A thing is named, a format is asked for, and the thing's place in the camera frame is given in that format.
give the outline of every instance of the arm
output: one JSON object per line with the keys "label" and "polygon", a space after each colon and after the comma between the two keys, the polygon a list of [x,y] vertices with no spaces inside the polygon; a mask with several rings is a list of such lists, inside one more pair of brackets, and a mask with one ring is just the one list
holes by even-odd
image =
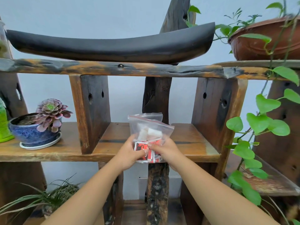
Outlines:
{"label": "arm", "polygon": [[163,146],[149,145],[182,177],[191,195],[212,225],[279,225],[256,205],[215,179],[185,157],[166,138]]}
{"label": "arm", "polygon": [[148,150],[133,151],[133,138],[134,136],[128,138],[117,155],[42,225],[93,225],[96,220],[98,221],[98,216],[117,176],[148,153]]}

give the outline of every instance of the person's right hand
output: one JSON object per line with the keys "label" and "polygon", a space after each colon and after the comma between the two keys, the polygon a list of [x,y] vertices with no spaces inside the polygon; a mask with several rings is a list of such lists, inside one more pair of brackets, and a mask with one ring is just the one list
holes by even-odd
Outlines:
{"label": "person's right hand", "polygon": [[148,147],[159,153],[162,158],[176,171],[176,164],[180,161],[180,158],[184,156],[181,151],[179,151],[175,142],[171,140],[168,136],[165,136],[165,143],[160,145],[148,144]]}

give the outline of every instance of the purple succulent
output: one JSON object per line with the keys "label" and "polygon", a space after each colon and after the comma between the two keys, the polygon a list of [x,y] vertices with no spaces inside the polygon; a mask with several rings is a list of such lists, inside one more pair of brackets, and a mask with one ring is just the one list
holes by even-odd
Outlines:
{"label": "purple succulent", "polygon": [[56,133],[58,128],[62,125],[60,122],[61,117],[69,118],[73,112],[67,110],[66,105],[57,99],[46,99],[38,105],[36,110],[36,124],[39,124],[37,130],[44,132],[49,128],[52,132]]}

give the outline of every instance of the blue ceramic pot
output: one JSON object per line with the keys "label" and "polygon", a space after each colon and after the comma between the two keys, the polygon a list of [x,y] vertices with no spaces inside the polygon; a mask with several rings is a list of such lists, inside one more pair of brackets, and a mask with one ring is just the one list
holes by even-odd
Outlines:
{"label": "blue ceramic pot", "polygon": [[37,126],[39,124],[34,125],[16,125],[19,121],[27,115],[23,115],[20,117],[13,118],[8,123],[8,128],[11,133],[15,136],[16,139],[21,141],[25,147],[36,147],[51,143],[59,137],[59,132],[51,132],[46,129],[44,132],[39,132],[37,130]]}

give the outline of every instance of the hand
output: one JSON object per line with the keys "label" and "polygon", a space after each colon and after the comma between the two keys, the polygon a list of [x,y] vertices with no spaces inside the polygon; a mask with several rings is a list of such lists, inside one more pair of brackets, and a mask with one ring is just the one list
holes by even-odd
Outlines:
{"label": "hand", "polygon": [[133,150],[132,143],[134,137],[135,135],[131,135],[114,157],[114,159],[117,160],[117,164],[121,166],[122,171],[129,169],[137,159],[148,154],[148,149],[140,151]]}
{"label": "hand", "polygon": [[176,164],[180,161],[180,158],[184,156],[181,151],[179,151],[178,147],[176,146],[175,142],[169,138],[168,136],[164,136],[165,143],[160,145],[155,144],[148,144],[148,147],[155,151],[156,153],[159,153],[162,158],[168,162],[168,164],[171,166],[171,168],[175,171],[176,170]]}

